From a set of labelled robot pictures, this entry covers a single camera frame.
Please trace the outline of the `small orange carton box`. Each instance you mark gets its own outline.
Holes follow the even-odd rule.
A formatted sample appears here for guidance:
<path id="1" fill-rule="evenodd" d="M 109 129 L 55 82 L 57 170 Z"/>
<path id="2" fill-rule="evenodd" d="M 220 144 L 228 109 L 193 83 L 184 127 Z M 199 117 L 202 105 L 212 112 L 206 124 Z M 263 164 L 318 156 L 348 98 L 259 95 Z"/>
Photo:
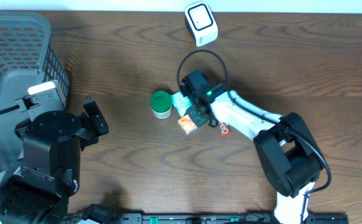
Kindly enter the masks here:
<path id="1" fill-rule="evenodd" d="M 178 125 L 181 127 L 181 129 L 185 132 L 186 135 L 192 133 L 194 130 L 198 128 L 188 114 L 178 119 Z"/>

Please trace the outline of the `light blue wipes pack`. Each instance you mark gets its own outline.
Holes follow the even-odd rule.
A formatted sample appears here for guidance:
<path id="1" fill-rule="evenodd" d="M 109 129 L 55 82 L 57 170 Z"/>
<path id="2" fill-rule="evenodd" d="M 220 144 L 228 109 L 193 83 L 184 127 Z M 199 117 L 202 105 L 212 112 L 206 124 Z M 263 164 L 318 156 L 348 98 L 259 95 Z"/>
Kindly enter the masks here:
<path id="1" fill-rule="evenodd" d="M 192 106 L 191 100 L 187 96 L 183 96 L 180 91 L 171 95 L 171 101 L 180 117 L 183 117 L 186 114 L 186 110 Z"/>

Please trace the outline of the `red Top snack bar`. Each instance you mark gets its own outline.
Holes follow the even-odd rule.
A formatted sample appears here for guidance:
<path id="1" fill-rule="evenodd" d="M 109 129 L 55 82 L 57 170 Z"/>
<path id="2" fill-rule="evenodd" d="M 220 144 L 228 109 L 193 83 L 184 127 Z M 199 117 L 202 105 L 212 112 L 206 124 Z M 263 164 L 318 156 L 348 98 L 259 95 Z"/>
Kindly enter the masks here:
<path id="1" fill-rule="evenodd" d="M 222 137 L 227 137 L 230 134 L 229 126 L 226 123 L 219 123 L 220 134 Z"/>

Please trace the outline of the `green lid jar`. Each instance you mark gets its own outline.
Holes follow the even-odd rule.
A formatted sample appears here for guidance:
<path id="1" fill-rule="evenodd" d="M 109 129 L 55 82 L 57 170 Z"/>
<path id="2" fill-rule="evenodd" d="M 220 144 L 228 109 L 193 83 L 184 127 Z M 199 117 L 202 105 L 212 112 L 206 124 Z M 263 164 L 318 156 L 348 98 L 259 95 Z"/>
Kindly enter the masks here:
<path id="1" fill-rule="evenodd" d="M 171 95 L 165 91 L 154 92 L 150 99 L 150 106 L 156 118 L 169 118 L 172 113 Z"/>

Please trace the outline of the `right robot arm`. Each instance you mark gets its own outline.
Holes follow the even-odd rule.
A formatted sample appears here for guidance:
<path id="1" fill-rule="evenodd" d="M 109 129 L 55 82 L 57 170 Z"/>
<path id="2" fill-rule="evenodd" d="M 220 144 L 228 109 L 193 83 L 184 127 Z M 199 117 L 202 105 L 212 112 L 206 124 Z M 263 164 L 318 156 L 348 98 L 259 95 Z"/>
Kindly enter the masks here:
<path id="1" fill-rule="evenodd" d="M 216 120 L 254 143 L 264 174 L 277 191 L 274 211 L 280 223 L 304 223 L 315 182 L 329 166 L 302 117 L 269 113 L 241 98 L 227 84 L 212 84 L 200 70 L 177 79 L 191 100 L 187 115 L 197 126 Z"/>

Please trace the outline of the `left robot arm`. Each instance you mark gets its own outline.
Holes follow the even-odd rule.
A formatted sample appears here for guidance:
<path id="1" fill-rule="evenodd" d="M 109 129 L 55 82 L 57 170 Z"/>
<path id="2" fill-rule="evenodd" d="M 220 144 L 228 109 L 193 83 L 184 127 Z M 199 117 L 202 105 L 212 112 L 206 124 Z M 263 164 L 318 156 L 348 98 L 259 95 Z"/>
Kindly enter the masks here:
<path id="1" fill-rule="evenodd" d="M 62 223 L 69 198 L 80 188 L 80 153 L 108 134 L 108 124 L 91 96 L 80 115 L 63 109 L 55 90 L 23 96 L 16 103 L 27 113 L 14 128 L 23 157 L 1 179 L 0 223 Z"/>

